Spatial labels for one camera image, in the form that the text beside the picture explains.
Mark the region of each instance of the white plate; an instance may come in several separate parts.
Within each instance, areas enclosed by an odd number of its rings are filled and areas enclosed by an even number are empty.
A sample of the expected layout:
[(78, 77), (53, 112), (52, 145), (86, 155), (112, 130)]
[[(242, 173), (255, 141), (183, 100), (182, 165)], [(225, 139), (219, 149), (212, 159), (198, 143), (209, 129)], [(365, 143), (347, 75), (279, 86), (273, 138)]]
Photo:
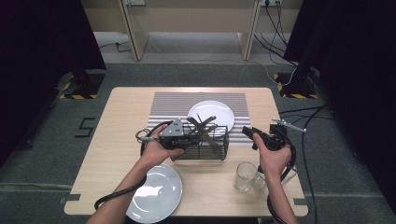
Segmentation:
[(235, 116), (230, 107), (219, 101), (202, 101), (190, 109), (188, 116), (195, 118), (198, 122), (204, 121), (211, 116), (216, 116), (216, 119), (211, 122), (216, 123), (218, 126), (227, 126), (228, 132), (235, 121)]
[(161, 164), (148, 171), (146, 183), (134, 194), (126, 215), (136, 222), (155, 223), (169, 217), (181, 199), (178, 173)]

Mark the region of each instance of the hand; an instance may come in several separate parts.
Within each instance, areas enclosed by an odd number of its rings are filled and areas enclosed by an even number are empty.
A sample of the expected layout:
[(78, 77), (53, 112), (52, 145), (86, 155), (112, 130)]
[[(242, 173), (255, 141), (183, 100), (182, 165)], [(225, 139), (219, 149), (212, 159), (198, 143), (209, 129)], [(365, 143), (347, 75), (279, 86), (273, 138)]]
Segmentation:
[[(162, 132), (166, 127), (166, 124), (158, 127), (152, 132), (151, 137), (158, 138), (160, 136), (160, 132)], [(146, 144), (146, 148), (140, 160), (150, 169), (156, 165), (163, 163), (169, 157), (178, 156), (183, 153), (184, 149), (182, 148), (168, 150), (163, 148), (163, 146), (159, 142), (151, 141)]]
[(290, 145), (285, 145), (278, 151), (271, 151), (258, 134), (253, 134), (253, 140), (260, 151), (260, 166), (265, 178), (280, 182), (280, 176), (291, 159)]

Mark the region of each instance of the person's right hand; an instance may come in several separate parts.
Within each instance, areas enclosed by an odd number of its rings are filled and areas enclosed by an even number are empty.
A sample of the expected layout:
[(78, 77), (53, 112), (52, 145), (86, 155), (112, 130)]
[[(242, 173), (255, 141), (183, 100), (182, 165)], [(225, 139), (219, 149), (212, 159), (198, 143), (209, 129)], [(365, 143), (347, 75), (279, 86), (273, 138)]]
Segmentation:
[(253, 134), (253, 140), (260, 151), (260, 167), (266, 180), (280, 182), (280, 176), (291, 159), (290, 145), (285, 145), (278, 151), (271, 151), (257, 133)]

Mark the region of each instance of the person's left hand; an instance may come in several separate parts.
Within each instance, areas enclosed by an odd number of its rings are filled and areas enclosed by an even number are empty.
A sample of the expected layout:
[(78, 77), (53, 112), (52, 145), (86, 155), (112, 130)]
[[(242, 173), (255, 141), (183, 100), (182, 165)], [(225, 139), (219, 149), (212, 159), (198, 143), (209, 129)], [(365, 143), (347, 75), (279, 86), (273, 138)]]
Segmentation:
[[(166, 124), (158, 127), (151, 134), (151, 137), (158, 139), (160, 132), (167, 127)], [(151, 141), (146, 144), (146, 148), (143, 152), (140, 160), (147, 165), (148, 168), (154, 167), (163, 163), (167, 158), (172, 156), (178, 156), (184, 153), (183, 148), (176, 148), (168, 150), (163, 148), (158, 141)]]

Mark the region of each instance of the black curtain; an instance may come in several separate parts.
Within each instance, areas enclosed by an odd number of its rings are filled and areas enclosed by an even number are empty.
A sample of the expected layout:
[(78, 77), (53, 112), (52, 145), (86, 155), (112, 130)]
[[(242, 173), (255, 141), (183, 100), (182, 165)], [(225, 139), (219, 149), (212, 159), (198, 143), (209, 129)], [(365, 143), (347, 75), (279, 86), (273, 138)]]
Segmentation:
[[(313, 59), (353, 149), (396, 213), (396, 2), (343, 1), (332, 5), (333, 24), (318, 19), (327, 3), (303, 2), (285, 58)], [(320, 27), (329, 30), (312, 38)]]
[(62, 76), (106, 69), (78, 0), (0, 3), (0, 165), (32, 131)]

